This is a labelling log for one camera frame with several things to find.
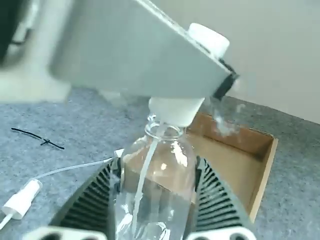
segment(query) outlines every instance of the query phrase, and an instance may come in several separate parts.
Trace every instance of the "bottle mouth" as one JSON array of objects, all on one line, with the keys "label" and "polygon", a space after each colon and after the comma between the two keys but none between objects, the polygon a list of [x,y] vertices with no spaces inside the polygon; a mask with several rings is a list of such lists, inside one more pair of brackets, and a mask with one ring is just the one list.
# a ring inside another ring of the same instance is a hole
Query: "bottle mouth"
[{"label": "bottle mouth", "polygon": [[168,125],[166,123],[161,123],[166,126],[166,130],[162,135],[157,135],[157,131],[160,126],[160,122],[150,122],[148,123],[144,131],[146,134],[148,134],[150,137],[158,139],[158,140],[176,140],[179,139],[184,134],[184,129],[177,126]]}]

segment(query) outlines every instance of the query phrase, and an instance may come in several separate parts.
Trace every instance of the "white wall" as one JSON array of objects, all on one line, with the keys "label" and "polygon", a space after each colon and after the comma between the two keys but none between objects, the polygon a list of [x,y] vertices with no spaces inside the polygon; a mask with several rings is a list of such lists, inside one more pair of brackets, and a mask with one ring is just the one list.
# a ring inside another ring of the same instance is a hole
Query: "white wall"
[{"label": "white wall", "polygon": [[320,0],[153,0],[184,28],[223,35],[242,75],[231,96],[320,124]]}]

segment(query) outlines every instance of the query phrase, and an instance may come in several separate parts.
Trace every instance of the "white connector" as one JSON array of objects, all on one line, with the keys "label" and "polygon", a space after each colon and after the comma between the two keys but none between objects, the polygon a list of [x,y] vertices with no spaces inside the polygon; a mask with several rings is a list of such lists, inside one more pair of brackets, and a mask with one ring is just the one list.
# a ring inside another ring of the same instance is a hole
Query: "white connector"
[{"label": "white connector", "polygon": [[38,179],[32,178],[4,204],[2,212],[6,216],[0,223],[0,230],[4,228],[10,219],[21,220],[25,216],[42,186]]}]

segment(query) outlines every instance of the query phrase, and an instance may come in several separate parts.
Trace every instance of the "bottle neck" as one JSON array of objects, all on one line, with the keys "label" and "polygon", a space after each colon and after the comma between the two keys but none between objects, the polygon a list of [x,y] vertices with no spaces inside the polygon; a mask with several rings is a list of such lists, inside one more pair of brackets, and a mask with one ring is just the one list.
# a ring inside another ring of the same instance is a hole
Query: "bottle neck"
[{"label": "bottle neck", "polygon": [[152,138],[167,141],[177,140],[185,133],[185,129],[183,127],[161,122],[154,114],[150,114],[148,116],[148,123],[145,125],[144,131]]}]

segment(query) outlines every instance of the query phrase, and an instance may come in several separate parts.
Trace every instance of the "clear plastic tube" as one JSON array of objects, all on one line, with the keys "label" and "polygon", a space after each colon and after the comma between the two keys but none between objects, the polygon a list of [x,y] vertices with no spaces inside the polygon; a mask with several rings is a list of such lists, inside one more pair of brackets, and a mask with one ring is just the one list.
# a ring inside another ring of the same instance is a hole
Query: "clear plastic tube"
[{"label": "clear plastic tube", "polygon": [[72,170],[72,169],[79,169],[79,168],[90,167],[90,166],[95,166],[95,165],[99,165],[99,164],[105,164],[105,163],[109,162],[111,159],[113,159],[113,158],[110,157],[110,158],[102,160],[102,161],[95,161],[95,162],[88,162],[88,163],[84,163],[84,164],[74,165],[74,166],[67,166],[67,167],[56,169],[56,170],[48,171],[46,173],[35,176],[34,178],[41,179],[41,178],[50,176],[52,174],[57,174],[57,173]]}]

